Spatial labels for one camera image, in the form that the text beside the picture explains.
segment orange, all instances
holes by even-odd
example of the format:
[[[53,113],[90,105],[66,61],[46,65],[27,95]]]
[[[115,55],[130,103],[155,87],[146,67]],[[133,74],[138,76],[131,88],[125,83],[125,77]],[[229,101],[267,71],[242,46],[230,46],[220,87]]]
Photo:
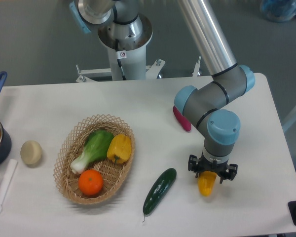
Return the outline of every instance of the orange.
[[[94,169],[83,172],[78,180],[81,192],[87,196],[97,194],[103,187],[103,178],[99,171]]]

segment cucumber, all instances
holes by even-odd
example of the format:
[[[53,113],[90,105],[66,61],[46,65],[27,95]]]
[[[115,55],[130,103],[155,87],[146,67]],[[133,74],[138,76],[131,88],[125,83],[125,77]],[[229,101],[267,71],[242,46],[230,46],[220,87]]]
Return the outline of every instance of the cucumber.
[[[177,171],[174,168],[167,169],[159,176],[146,197],[143,206],[144,216],[150,215],[152,211],[158,206],[162,198],[171,188],[176,176]]]

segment wicker basket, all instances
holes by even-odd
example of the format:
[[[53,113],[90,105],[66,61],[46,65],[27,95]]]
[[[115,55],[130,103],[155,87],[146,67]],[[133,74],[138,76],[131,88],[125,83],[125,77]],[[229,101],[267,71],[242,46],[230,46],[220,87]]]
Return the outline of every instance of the wicker basket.
[[[98,129],[105,129],[115,135],[123,133],[130,137],[132,154],[127,162],[115,164],[109,159],[90,163],[87,169],[99,171],[103,177],[102,190],[95,196],[85,196],[78,188],[79,175],[70,169],[71,162],[77,158],[83,150],[84,142],[89,134]],[[62,145],[55,164],[54,178],[56,187],[64,197],[79,204],[95,204],[112,197],[124,182],[131,167],[135,150],[135,138],[133,131],[127,123],[120,118],[111,115],[97,115],[84,119],[68,135]]]

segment yellow pepper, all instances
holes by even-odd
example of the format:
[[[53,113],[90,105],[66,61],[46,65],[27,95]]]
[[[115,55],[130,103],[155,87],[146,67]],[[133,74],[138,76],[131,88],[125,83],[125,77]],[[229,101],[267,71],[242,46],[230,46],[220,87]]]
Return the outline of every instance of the yellow pepper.
[[[124,134],[116,135],[111,141],[108,149],[108,159],[114,163],[122,164],[126,162],[132,154],[132,146],[130,138]]]
[[[217,174],[210,171],[201,173],[198,177],[197,184],[200,193],[203,196],[209,196],[212,193]]]

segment metal tube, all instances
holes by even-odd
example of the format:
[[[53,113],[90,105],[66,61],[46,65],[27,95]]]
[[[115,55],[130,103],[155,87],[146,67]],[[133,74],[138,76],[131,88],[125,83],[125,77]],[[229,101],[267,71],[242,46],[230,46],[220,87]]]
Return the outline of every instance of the metal tube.
[[[83,5],[85,8],[89,6],[97,14],[107,13],[115,4],[115,1],[112,0],[84,0]]]
[[[115,3],[112,0],[79,0],[78,9],[87,22],[99,25],[109,19]]]
[[[211,75],[237,62],[208,0],[178,0],[186,23]]]

